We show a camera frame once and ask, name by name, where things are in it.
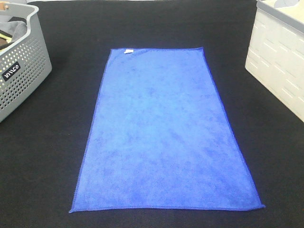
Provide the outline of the blue microfiber towel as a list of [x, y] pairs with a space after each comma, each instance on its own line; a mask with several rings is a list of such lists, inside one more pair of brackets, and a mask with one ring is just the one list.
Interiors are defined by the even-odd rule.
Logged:
[[263, 208], [203, 48], [112, 49], [71, 212]]

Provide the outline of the white plastic storage crate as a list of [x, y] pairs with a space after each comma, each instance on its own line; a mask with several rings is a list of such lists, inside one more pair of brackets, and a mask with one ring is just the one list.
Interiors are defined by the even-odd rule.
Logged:
[[259, 0], [246, 70], [304, 118], [304, 2]]

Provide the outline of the grey perforated laundry basket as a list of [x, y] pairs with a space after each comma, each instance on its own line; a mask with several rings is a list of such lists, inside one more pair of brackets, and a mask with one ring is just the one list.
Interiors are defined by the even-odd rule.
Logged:
[[2, 16], [23, 18], [27, 32], [0, 53], [0, 119], [21, 105], [50, 74], [52, 65], [38, 19], [38, 7], [2, 2]]

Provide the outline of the grey cloth in basket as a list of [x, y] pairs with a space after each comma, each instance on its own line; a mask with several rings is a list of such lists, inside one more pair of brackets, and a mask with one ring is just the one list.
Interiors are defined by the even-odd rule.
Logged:
[[0, 23], [0, 45], [8, 45], [17, 41], [27, 32], [27, 25], [23, 21], [9, 21]]

